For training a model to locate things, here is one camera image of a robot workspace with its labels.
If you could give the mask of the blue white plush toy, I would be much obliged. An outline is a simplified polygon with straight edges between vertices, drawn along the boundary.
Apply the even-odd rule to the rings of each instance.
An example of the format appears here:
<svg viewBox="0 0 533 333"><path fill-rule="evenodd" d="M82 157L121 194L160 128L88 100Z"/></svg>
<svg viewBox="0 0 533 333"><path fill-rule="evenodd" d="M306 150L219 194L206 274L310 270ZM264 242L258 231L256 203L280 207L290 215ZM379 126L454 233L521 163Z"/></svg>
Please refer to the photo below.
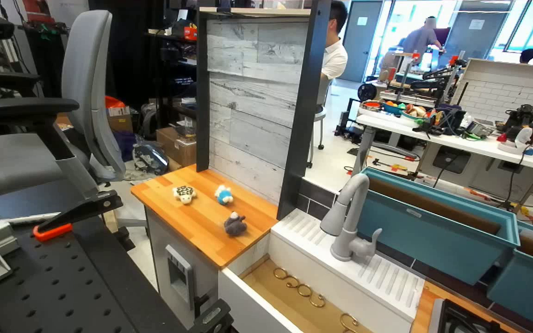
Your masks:
<svg viewBox="0 0 533 333"><path fill-rule="evenodd" d="M225 185L218 185L214 191L214 198L219 205L229 205L232 202L232 192Z"/></svg>

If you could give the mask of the cluttered white workbench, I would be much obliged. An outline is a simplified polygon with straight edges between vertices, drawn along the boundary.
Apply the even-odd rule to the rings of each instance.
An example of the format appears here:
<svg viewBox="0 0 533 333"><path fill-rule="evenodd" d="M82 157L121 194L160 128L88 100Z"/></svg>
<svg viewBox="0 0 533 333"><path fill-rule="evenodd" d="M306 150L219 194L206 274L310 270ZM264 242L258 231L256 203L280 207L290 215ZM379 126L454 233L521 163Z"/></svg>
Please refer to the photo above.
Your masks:
<svg viewBox="0 0 533 333"><path fill-rule="evenodd" d="M416 131L416 124L406 117L395 118L388 113L367 109L358 113L356 124L362 128L362 135L353 172L364 168L364 157L371 146L373 133L382 129L425 142L425 152L430 152L432 146L445 146L477 155L477 161L471 161L469 168L469 181L473 185L503 185L506 179L512 179L527 191L533 191L533 155L523 154L512 144L501 144L495 139L471 141L456 135L430 135Z"/></svg>

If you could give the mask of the gray faucet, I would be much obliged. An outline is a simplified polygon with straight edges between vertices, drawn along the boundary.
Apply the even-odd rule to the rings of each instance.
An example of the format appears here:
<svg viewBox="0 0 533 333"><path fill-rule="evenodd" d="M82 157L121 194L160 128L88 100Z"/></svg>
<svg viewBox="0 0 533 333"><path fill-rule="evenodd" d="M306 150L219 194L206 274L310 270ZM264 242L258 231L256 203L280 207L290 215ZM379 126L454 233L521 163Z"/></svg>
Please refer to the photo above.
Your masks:
<svg viewBox="0 0 533 333"><path fill-rule="evenodd" d="M356 237L356 224L367 187L369 179L364 172L351 176L342 187L336 202L319 220L319 229L332 237L329 252L338 261L367 265L373 259L380 228L377 228L367 240Z"/></svg>

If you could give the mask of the white brick panel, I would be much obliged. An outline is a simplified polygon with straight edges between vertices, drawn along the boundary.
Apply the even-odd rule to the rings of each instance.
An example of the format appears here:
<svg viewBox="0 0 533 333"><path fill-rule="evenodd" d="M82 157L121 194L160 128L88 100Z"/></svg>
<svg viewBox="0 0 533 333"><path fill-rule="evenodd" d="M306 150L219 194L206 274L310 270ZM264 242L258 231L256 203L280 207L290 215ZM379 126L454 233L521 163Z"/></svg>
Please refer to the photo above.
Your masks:
<svg viewBox="0 0 533 333"><path fill-rule="evenodd" d="M480 120L504 120L508 109L533 105L533 65L471 59L451 98Z"/></svg>

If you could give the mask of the orange black clamp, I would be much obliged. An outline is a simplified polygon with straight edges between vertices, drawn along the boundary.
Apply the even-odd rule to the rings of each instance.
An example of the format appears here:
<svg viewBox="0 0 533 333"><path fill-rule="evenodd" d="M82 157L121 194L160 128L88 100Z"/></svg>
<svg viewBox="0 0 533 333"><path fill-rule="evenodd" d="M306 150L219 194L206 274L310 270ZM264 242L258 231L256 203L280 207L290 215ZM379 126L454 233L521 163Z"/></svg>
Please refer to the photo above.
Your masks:
<svg viewBox="0 0 533 333"><path fill-rule="evenodd" d="M47 240L53 240L56 237L69 233L73 222L79 222L95 215L103 215L116 207L121 207L121 198L114 191L106 191L106 192L97 194L92 200L86 200L68 211L55 215L53 218L47 218L36 224L31 229L31 235L38 242L47 242Z"/></svg>

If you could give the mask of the yellow green plush toy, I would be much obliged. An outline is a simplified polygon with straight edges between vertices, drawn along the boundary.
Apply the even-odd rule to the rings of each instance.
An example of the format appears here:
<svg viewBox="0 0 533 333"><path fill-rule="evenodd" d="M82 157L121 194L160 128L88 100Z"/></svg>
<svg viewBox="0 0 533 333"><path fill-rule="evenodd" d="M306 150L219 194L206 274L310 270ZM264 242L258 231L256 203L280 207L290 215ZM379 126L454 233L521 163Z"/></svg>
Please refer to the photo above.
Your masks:
<svg viewBox="0 0 533 333"><path fill-rule="evenodd" d="M179 185L171 189L177 202L188 205L195 198L195 191L190 185Z"/></svg>

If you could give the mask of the gray plush doll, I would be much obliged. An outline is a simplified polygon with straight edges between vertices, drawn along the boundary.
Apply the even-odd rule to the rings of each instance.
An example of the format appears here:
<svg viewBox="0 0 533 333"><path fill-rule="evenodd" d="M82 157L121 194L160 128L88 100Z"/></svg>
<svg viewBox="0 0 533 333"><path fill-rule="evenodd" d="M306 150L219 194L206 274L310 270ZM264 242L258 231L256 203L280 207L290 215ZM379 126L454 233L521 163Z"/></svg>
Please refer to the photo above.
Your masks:
<svg viewBox="0 0 533 333"><path fill-rule="evenodd" d="M243 216L238 213L230 213L223 222L223 229L229 237L238 237L245 231Z"/></svg>

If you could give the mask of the teal plastic bin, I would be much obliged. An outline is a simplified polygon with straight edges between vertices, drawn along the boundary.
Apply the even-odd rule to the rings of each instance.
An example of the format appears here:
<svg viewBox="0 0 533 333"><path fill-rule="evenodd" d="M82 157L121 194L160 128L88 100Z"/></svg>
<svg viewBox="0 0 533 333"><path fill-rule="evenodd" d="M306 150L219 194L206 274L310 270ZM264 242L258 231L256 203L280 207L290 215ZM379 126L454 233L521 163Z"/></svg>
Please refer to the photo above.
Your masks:
<svg viewBox="0 0 533 333"><path fill-rule="evenodd" d="M475 285L517 244L512 213L379 170L364 170L369 189L356 235Z"/></svg>

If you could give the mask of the cardboard box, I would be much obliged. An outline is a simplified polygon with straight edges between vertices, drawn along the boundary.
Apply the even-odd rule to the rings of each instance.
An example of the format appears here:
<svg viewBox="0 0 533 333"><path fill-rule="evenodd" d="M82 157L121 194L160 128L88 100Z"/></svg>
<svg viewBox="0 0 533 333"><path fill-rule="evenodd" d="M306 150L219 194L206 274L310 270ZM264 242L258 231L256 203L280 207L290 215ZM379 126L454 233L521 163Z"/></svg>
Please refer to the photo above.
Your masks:
<svg viewBox="0 0 533 333"><path fill-rule="evenodd" d="M184 166L195 161L195 141L180 137L175 128L160 128L155 137L162 152L177 165Z"/></svg>

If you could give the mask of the white sink unit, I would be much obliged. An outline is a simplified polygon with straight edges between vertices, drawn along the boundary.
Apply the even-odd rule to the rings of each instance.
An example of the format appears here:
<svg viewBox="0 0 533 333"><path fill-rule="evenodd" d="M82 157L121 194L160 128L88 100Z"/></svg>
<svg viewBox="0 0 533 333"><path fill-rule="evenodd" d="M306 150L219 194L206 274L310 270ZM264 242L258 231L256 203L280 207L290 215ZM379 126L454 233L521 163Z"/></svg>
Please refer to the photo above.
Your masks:
<svg viewBox="0 0 533 333"><path fill-rule="evenodd" d="M295 209L266 237L243 250L218 276L218 294L230 307L240 333L299 333L301 327L251 289L243 276L269 259L371 333L410 333L425 281L373 255L367 265L336 261L332 239L314 216Z"/></svg>

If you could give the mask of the wooden countertop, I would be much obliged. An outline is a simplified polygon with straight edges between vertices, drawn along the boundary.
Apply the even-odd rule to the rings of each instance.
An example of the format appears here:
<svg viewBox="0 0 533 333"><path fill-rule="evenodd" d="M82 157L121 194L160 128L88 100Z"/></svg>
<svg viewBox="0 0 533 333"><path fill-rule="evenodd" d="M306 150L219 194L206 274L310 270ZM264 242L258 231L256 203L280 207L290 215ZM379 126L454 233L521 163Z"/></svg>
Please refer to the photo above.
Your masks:
<svg viewBox="0 0 533 333"><path fill-rule="evenodd" d="M188 205L171 194L171 189L179 185L190 185L195 191ZM218 185L230 189L229 205L216 202ZM136 183L131 194L218 268L227 266L260 240L277 220L273 203L214 170L197 172L193 165ZM245 231L240 237L229 237L223 229L230 211L243 216Z"/></svg>

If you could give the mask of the black perforated table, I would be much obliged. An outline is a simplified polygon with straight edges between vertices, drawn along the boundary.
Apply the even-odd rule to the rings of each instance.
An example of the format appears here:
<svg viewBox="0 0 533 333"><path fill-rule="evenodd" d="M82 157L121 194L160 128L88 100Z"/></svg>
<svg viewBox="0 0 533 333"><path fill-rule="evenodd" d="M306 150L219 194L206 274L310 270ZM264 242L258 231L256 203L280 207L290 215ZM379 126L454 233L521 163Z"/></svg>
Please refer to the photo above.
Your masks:
<svg viewBox="0 0 533 333"><path fill-rule="evenodd" d="M12 229L0 333L184 333L156 290L99 220L51 242Z"/></svg>

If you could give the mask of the gray wood backsplash panel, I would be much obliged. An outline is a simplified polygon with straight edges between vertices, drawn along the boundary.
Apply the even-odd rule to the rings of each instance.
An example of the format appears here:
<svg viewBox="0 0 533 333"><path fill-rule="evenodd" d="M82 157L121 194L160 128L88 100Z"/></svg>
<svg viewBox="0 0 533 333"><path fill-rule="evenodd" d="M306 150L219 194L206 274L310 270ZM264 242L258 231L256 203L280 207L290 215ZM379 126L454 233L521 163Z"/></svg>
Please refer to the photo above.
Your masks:
<svg viewBox="0 0 533 333"><path fill-rule="evenodd" d="M306 9L203 7L195 44L195 166L297 205L330 0Z"/></svg>

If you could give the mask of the person in white shirt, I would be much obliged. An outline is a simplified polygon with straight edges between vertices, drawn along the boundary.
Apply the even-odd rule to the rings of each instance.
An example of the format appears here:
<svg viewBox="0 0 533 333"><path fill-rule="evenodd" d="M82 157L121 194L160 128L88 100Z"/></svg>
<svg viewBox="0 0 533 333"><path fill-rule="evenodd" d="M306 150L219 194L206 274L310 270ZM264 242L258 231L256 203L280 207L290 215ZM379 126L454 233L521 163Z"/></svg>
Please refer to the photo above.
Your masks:
<svg viewBox="0 0 533 333"><path fill-rule="evenodd" d="M317 107L325 105L329 81L340 78L347 65L347 52L340 41L340 30L343 28L345 17L347 17L345 6L340 0L332 0L329 9L325 48L319 68L319 83L316 96Z"/></svg>

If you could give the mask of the person in dark shirt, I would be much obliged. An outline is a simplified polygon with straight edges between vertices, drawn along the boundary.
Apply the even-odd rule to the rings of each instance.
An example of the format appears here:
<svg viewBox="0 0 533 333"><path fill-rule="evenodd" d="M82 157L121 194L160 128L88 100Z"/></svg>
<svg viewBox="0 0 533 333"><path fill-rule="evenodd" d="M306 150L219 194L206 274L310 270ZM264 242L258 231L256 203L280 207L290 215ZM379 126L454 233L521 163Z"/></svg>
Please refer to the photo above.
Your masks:
<svg viewBox="0 0 533 333"><path fill-rule="evenodd" d="M423 24L417 30L412 30L403 41L401 41L401 50L403 52L417 52L423 54L428 44L441 48L441 44L436 39L436 33L432 26L436 24L434 17L427 17Z"/></svg>

